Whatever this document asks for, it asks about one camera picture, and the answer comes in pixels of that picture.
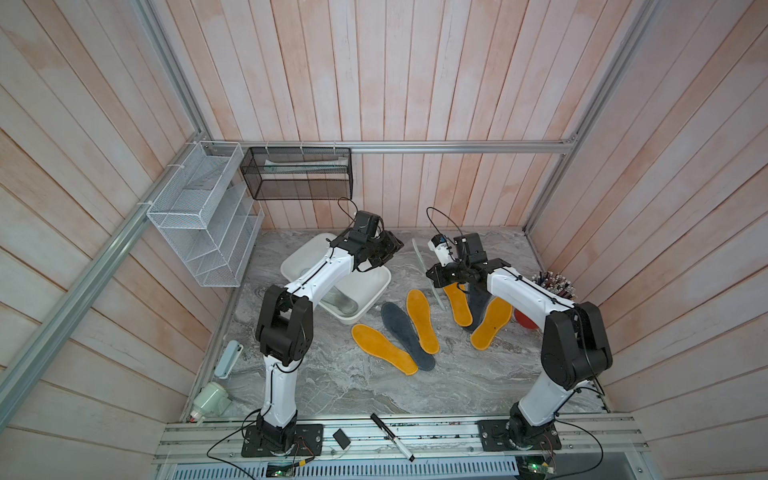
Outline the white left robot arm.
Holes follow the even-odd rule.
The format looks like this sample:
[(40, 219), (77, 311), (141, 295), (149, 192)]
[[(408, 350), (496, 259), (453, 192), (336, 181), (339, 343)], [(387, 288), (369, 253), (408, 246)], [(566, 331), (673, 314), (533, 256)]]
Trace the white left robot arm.
[(314, 310), (336, 284), (364, 266), (377, 269), (403, 247), (374, 213), (358, 211), (351, 224), (327, 242), (327, 250), (307, 272), (263, 297), (255, 339), (265, 365), (264, 405), (259, 419), (284, 430), (296, 419), (298, 369), (314, 338)]

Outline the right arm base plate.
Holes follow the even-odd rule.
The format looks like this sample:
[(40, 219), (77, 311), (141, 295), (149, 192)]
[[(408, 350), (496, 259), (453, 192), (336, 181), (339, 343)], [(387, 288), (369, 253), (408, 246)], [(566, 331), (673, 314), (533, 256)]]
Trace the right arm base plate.
[(530, 426), (523, 418), (477, 422), (482, 448), (486, 452), (559, 450), (562, 443), (553, 422)]

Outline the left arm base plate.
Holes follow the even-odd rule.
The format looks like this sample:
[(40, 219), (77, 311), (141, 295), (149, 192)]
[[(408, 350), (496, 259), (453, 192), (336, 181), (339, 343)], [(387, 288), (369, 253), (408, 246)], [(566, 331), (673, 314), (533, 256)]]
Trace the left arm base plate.
[(254, 424), (244, 430), (241, 456), (264, 457), (311, 457), (322, 452), (322, 424), (289, 424), (285, 428), (268, 423)]

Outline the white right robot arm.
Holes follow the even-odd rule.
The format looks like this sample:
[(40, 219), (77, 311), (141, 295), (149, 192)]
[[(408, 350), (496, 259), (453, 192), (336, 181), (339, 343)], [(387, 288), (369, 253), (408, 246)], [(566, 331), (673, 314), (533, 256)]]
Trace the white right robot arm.
[(600, 309), (577, 303), (525, 278), (508, 262), (490, 259), (477, 233), (450, 241), (437, 234), (429, 249), (438, 262), (426, 273), (442, 288), (470, 284), (522, 311), (543, 333), (543, 372), (531, 390), (510, 410), (507, 430), (518, 445), (524, 436), (543, 432), (571, 394), (585, 381), (613, 365), (613, 356)]

